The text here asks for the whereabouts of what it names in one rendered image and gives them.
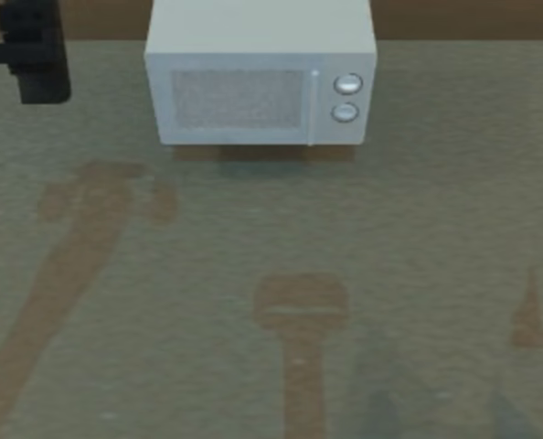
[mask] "microwave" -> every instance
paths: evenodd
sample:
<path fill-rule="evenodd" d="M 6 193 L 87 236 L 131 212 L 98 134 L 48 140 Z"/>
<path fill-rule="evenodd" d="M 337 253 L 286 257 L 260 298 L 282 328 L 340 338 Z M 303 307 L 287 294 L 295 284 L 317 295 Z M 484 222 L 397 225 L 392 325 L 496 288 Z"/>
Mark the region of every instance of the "microwave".
<path fill-rule="evenodd" d="M 144 52 L 163 145 L 359 145 L 368 0 L 154 0 Z"/>

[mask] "floor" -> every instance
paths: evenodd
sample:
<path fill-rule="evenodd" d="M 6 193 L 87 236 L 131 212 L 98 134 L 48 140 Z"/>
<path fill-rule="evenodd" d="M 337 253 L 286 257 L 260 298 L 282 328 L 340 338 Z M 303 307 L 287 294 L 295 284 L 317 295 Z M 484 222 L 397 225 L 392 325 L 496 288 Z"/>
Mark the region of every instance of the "floor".
<path fill-rule="evenodd" d="M 543 439 L 543 43 L 380 43 L 305 152 L 163 148 L 143 49 L 0 68 L 0 439 Z"/>

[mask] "brown wall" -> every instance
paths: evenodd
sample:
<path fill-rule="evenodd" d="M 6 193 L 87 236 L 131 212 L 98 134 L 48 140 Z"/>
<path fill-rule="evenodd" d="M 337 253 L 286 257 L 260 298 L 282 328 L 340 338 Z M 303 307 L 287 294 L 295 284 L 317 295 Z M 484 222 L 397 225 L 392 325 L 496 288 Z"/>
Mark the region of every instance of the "brown wall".
<path fill-rule="evenodd" d="M 60 1 L 69 39 L 145 39 L 152 0 Z M 543 39 L 543 0 L 371 1 L 380 39 Z"/>

